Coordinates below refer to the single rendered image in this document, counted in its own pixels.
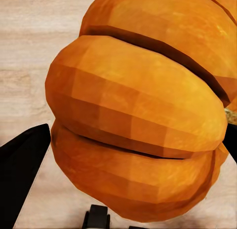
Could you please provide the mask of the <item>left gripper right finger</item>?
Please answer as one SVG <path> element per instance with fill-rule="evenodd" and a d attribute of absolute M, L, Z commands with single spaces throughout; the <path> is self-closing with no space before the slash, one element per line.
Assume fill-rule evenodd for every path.
<path fill-rule="evenodd" d="M 228 123 L 225 139 L 222 142 L 237 163 L 237 125 Z"/>

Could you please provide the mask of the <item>pumpkin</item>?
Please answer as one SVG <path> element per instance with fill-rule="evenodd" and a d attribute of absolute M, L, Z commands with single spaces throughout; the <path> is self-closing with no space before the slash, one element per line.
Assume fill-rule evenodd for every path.
<path fill-rule="evenodd" d="M 55 162 L 120 217 L 205 199 L 237 125 L 237 0 L 95 0 L 45 80 Z"/>

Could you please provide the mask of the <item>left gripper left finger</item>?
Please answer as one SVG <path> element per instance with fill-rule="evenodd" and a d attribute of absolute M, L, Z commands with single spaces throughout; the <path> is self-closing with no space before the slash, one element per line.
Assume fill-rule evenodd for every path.
<path fill-rule="evenodd" d="M 42 124 L 0 148 L 0 229 L 13 229 L 50 142 Z"/>

